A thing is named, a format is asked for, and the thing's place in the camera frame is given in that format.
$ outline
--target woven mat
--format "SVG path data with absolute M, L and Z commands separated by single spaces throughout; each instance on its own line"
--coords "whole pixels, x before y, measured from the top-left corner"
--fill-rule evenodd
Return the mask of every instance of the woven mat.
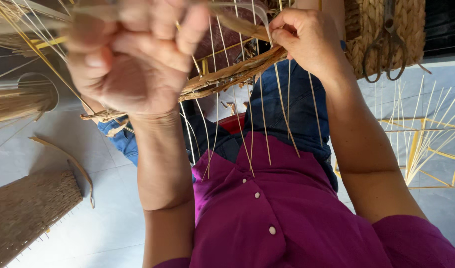
M 425 0 L 396 0 L 395 28 L 408 48 L 406 66 L 421 62 L 425 44 Z M 384 0 L 346 0 L 347 59 L 358 79 L 363 78 L 363 55 L 383 29 Z M 393 70 L 401 67 L 404 56 L 401 50 L 393 57 Z M 368 76 L 376 73 L 377 55 L 371 52 L 366 64 Z M 382 69 L 386 68 L 387 50 L 382 54 Z
M 0 268 L 82 200 L 71 171 L 32 174 L 0 187 Z

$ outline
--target magenta blouse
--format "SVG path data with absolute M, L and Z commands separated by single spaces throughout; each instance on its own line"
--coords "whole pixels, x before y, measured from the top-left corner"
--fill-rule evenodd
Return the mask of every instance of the magenta blouse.
M 192 171 L 196 229 L 191 258 L 157 268 L 207 267 L 455 267 L 455 247 L 438 228 L 416 216 L 374 224 L 338 200 L 311 153 L 249 132 L 252 167 L 244 147 L 236 164 L 207 153 Z

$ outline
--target red stool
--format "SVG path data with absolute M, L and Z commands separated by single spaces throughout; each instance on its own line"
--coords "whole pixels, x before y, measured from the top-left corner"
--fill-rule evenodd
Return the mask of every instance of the red stool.
M 239 121 L 241 122 L 242 128 L 244 128 L 244 117 L 245 113 L 239 114 Z M 218 121 L 219 125 L 224 127 L 230 134 L 236 134 L 241 132 L 239 129 L 239 123 L 237 122 L 237 115 L 231 115 Z

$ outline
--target right hand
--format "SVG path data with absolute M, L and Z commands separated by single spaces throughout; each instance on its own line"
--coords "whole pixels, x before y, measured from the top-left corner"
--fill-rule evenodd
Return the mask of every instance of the right hand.
M 118 24 L 75 16 L 67 43 L 75 86 L 84 96 L 126 112 L 131 119 L 177 114 L 178 97 L 193 65 L 191 55 L 209 26 L 206 3 L 121 4 Z M 175 22 L 183 16 L 177 31 Z
M 313 9 L 284 9 L 269 28 L 272 39 L 288 51 L 287 58 L 321 81 L 351 69 L 329 15 Z

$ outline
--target bundle of straw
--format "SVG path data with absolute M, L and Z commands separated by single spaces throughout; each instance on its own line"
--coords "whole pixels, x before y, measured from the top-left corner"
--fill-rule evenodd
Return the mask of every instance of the bundle of straw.
M 0 85 L 0 122 L 38 117 L 54 106 L 54 86 L 49 80 L 19 82 L 17 88 Z

